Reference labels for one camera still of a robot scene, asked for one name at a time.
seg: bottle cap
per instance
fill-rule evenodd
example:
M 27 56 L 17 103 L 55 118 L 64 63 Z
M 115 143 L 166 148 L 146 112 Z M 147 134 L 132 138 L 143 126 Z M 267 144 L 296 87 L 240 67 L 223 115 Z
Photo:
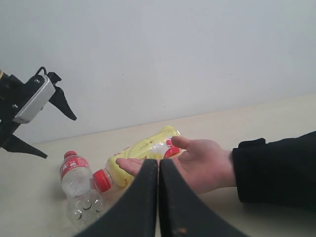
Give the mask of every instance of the bottle cap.
M 100 192 L 105 192 L 111 188 L 111 182 L 104 170 L 100 169 L 93 174 L 95 185 Z
M 77 153 L 75 151 L 68 151 L 64 154 L 64 159 L 66 159 L 69 156 L 75 156 Z

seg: table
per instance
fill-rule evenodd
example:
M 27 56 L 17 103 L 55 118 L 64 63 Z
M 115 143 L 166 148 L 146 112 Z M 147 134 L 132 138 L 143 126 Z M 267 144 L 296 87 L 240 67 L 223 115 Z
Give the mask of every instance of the table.
M 156 122 L 136 127 L 57 140 L 35 146 L 47 159 L 0 151 L 0 235 L 4 237 L 69 237 L 76 233 L 66 217 L 59 167 L 63 154 L 75 150 L 93 171 L 127 145 L 175 126 L 188 138 L 213 139 L 225 149 L 240 141 L 264 137 L 268 142 L 316 130 L 316 95 Z M 107 208 L 123 194 L 105 193 Z M 250 237 L 314 237 L 316 214 L 267 204 L 241 204 L 236 188 L 215 190 L 200 198 L 216 213 Z M 159 226 L 156 235 L 160 236 Z

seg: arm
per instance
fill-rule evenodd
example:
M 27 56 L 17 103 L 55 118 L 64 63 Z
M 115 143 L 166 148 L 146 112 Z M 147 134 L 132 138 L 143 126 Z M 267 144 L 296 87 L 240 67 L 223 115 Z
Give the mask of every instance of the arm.
M 239 199 L 316 211 L 316 132 L 265 143 L 242 142 L 233 163 Z

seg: plastic bottle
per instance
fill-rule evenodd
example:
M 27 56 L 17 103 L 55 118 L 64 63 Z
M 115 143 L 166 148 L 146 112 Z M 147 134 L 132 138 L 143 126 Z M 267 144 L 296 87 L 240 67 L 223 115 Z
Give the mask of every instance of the plastic bottle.
M 179 153 L 180 149 L 171 144 L 172 136 L 180 136 L 179 131 L 172 126 L 165 126 L 156 135 L 110 157 L 105 168 L 93 174 L 98 190 L 105 192 L 113 184 L 125 187 L 132 181 L 133 177 L 116 164 L 117 158 L 162 159 Z
M 64 155 L 60 179 L 67 196 L 67 216 L 79 229 L 97 220 L 104 212 L 104 203 L 96 189 L 88 162 L 74 151 Z

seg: yellow label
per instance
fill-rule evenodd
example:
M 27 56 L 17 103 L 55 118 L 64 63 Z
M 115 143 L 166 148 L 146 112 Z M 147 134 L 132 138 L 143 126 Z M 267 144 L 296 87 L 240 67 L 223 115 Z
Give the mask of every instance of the yellow label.
M 180 133 L 172 126 L 165 126 L 156 135 L 139 141 L 110 157 L 106 169 L 110 172 L 114 183 L 125 187 L 133 180 L 131 175 L 120 169 L 115 163 L 117 158 L 162 159 L 170 157 L 180 152 L 179 148 L 171 144 L 173 136 L 180 136 Z

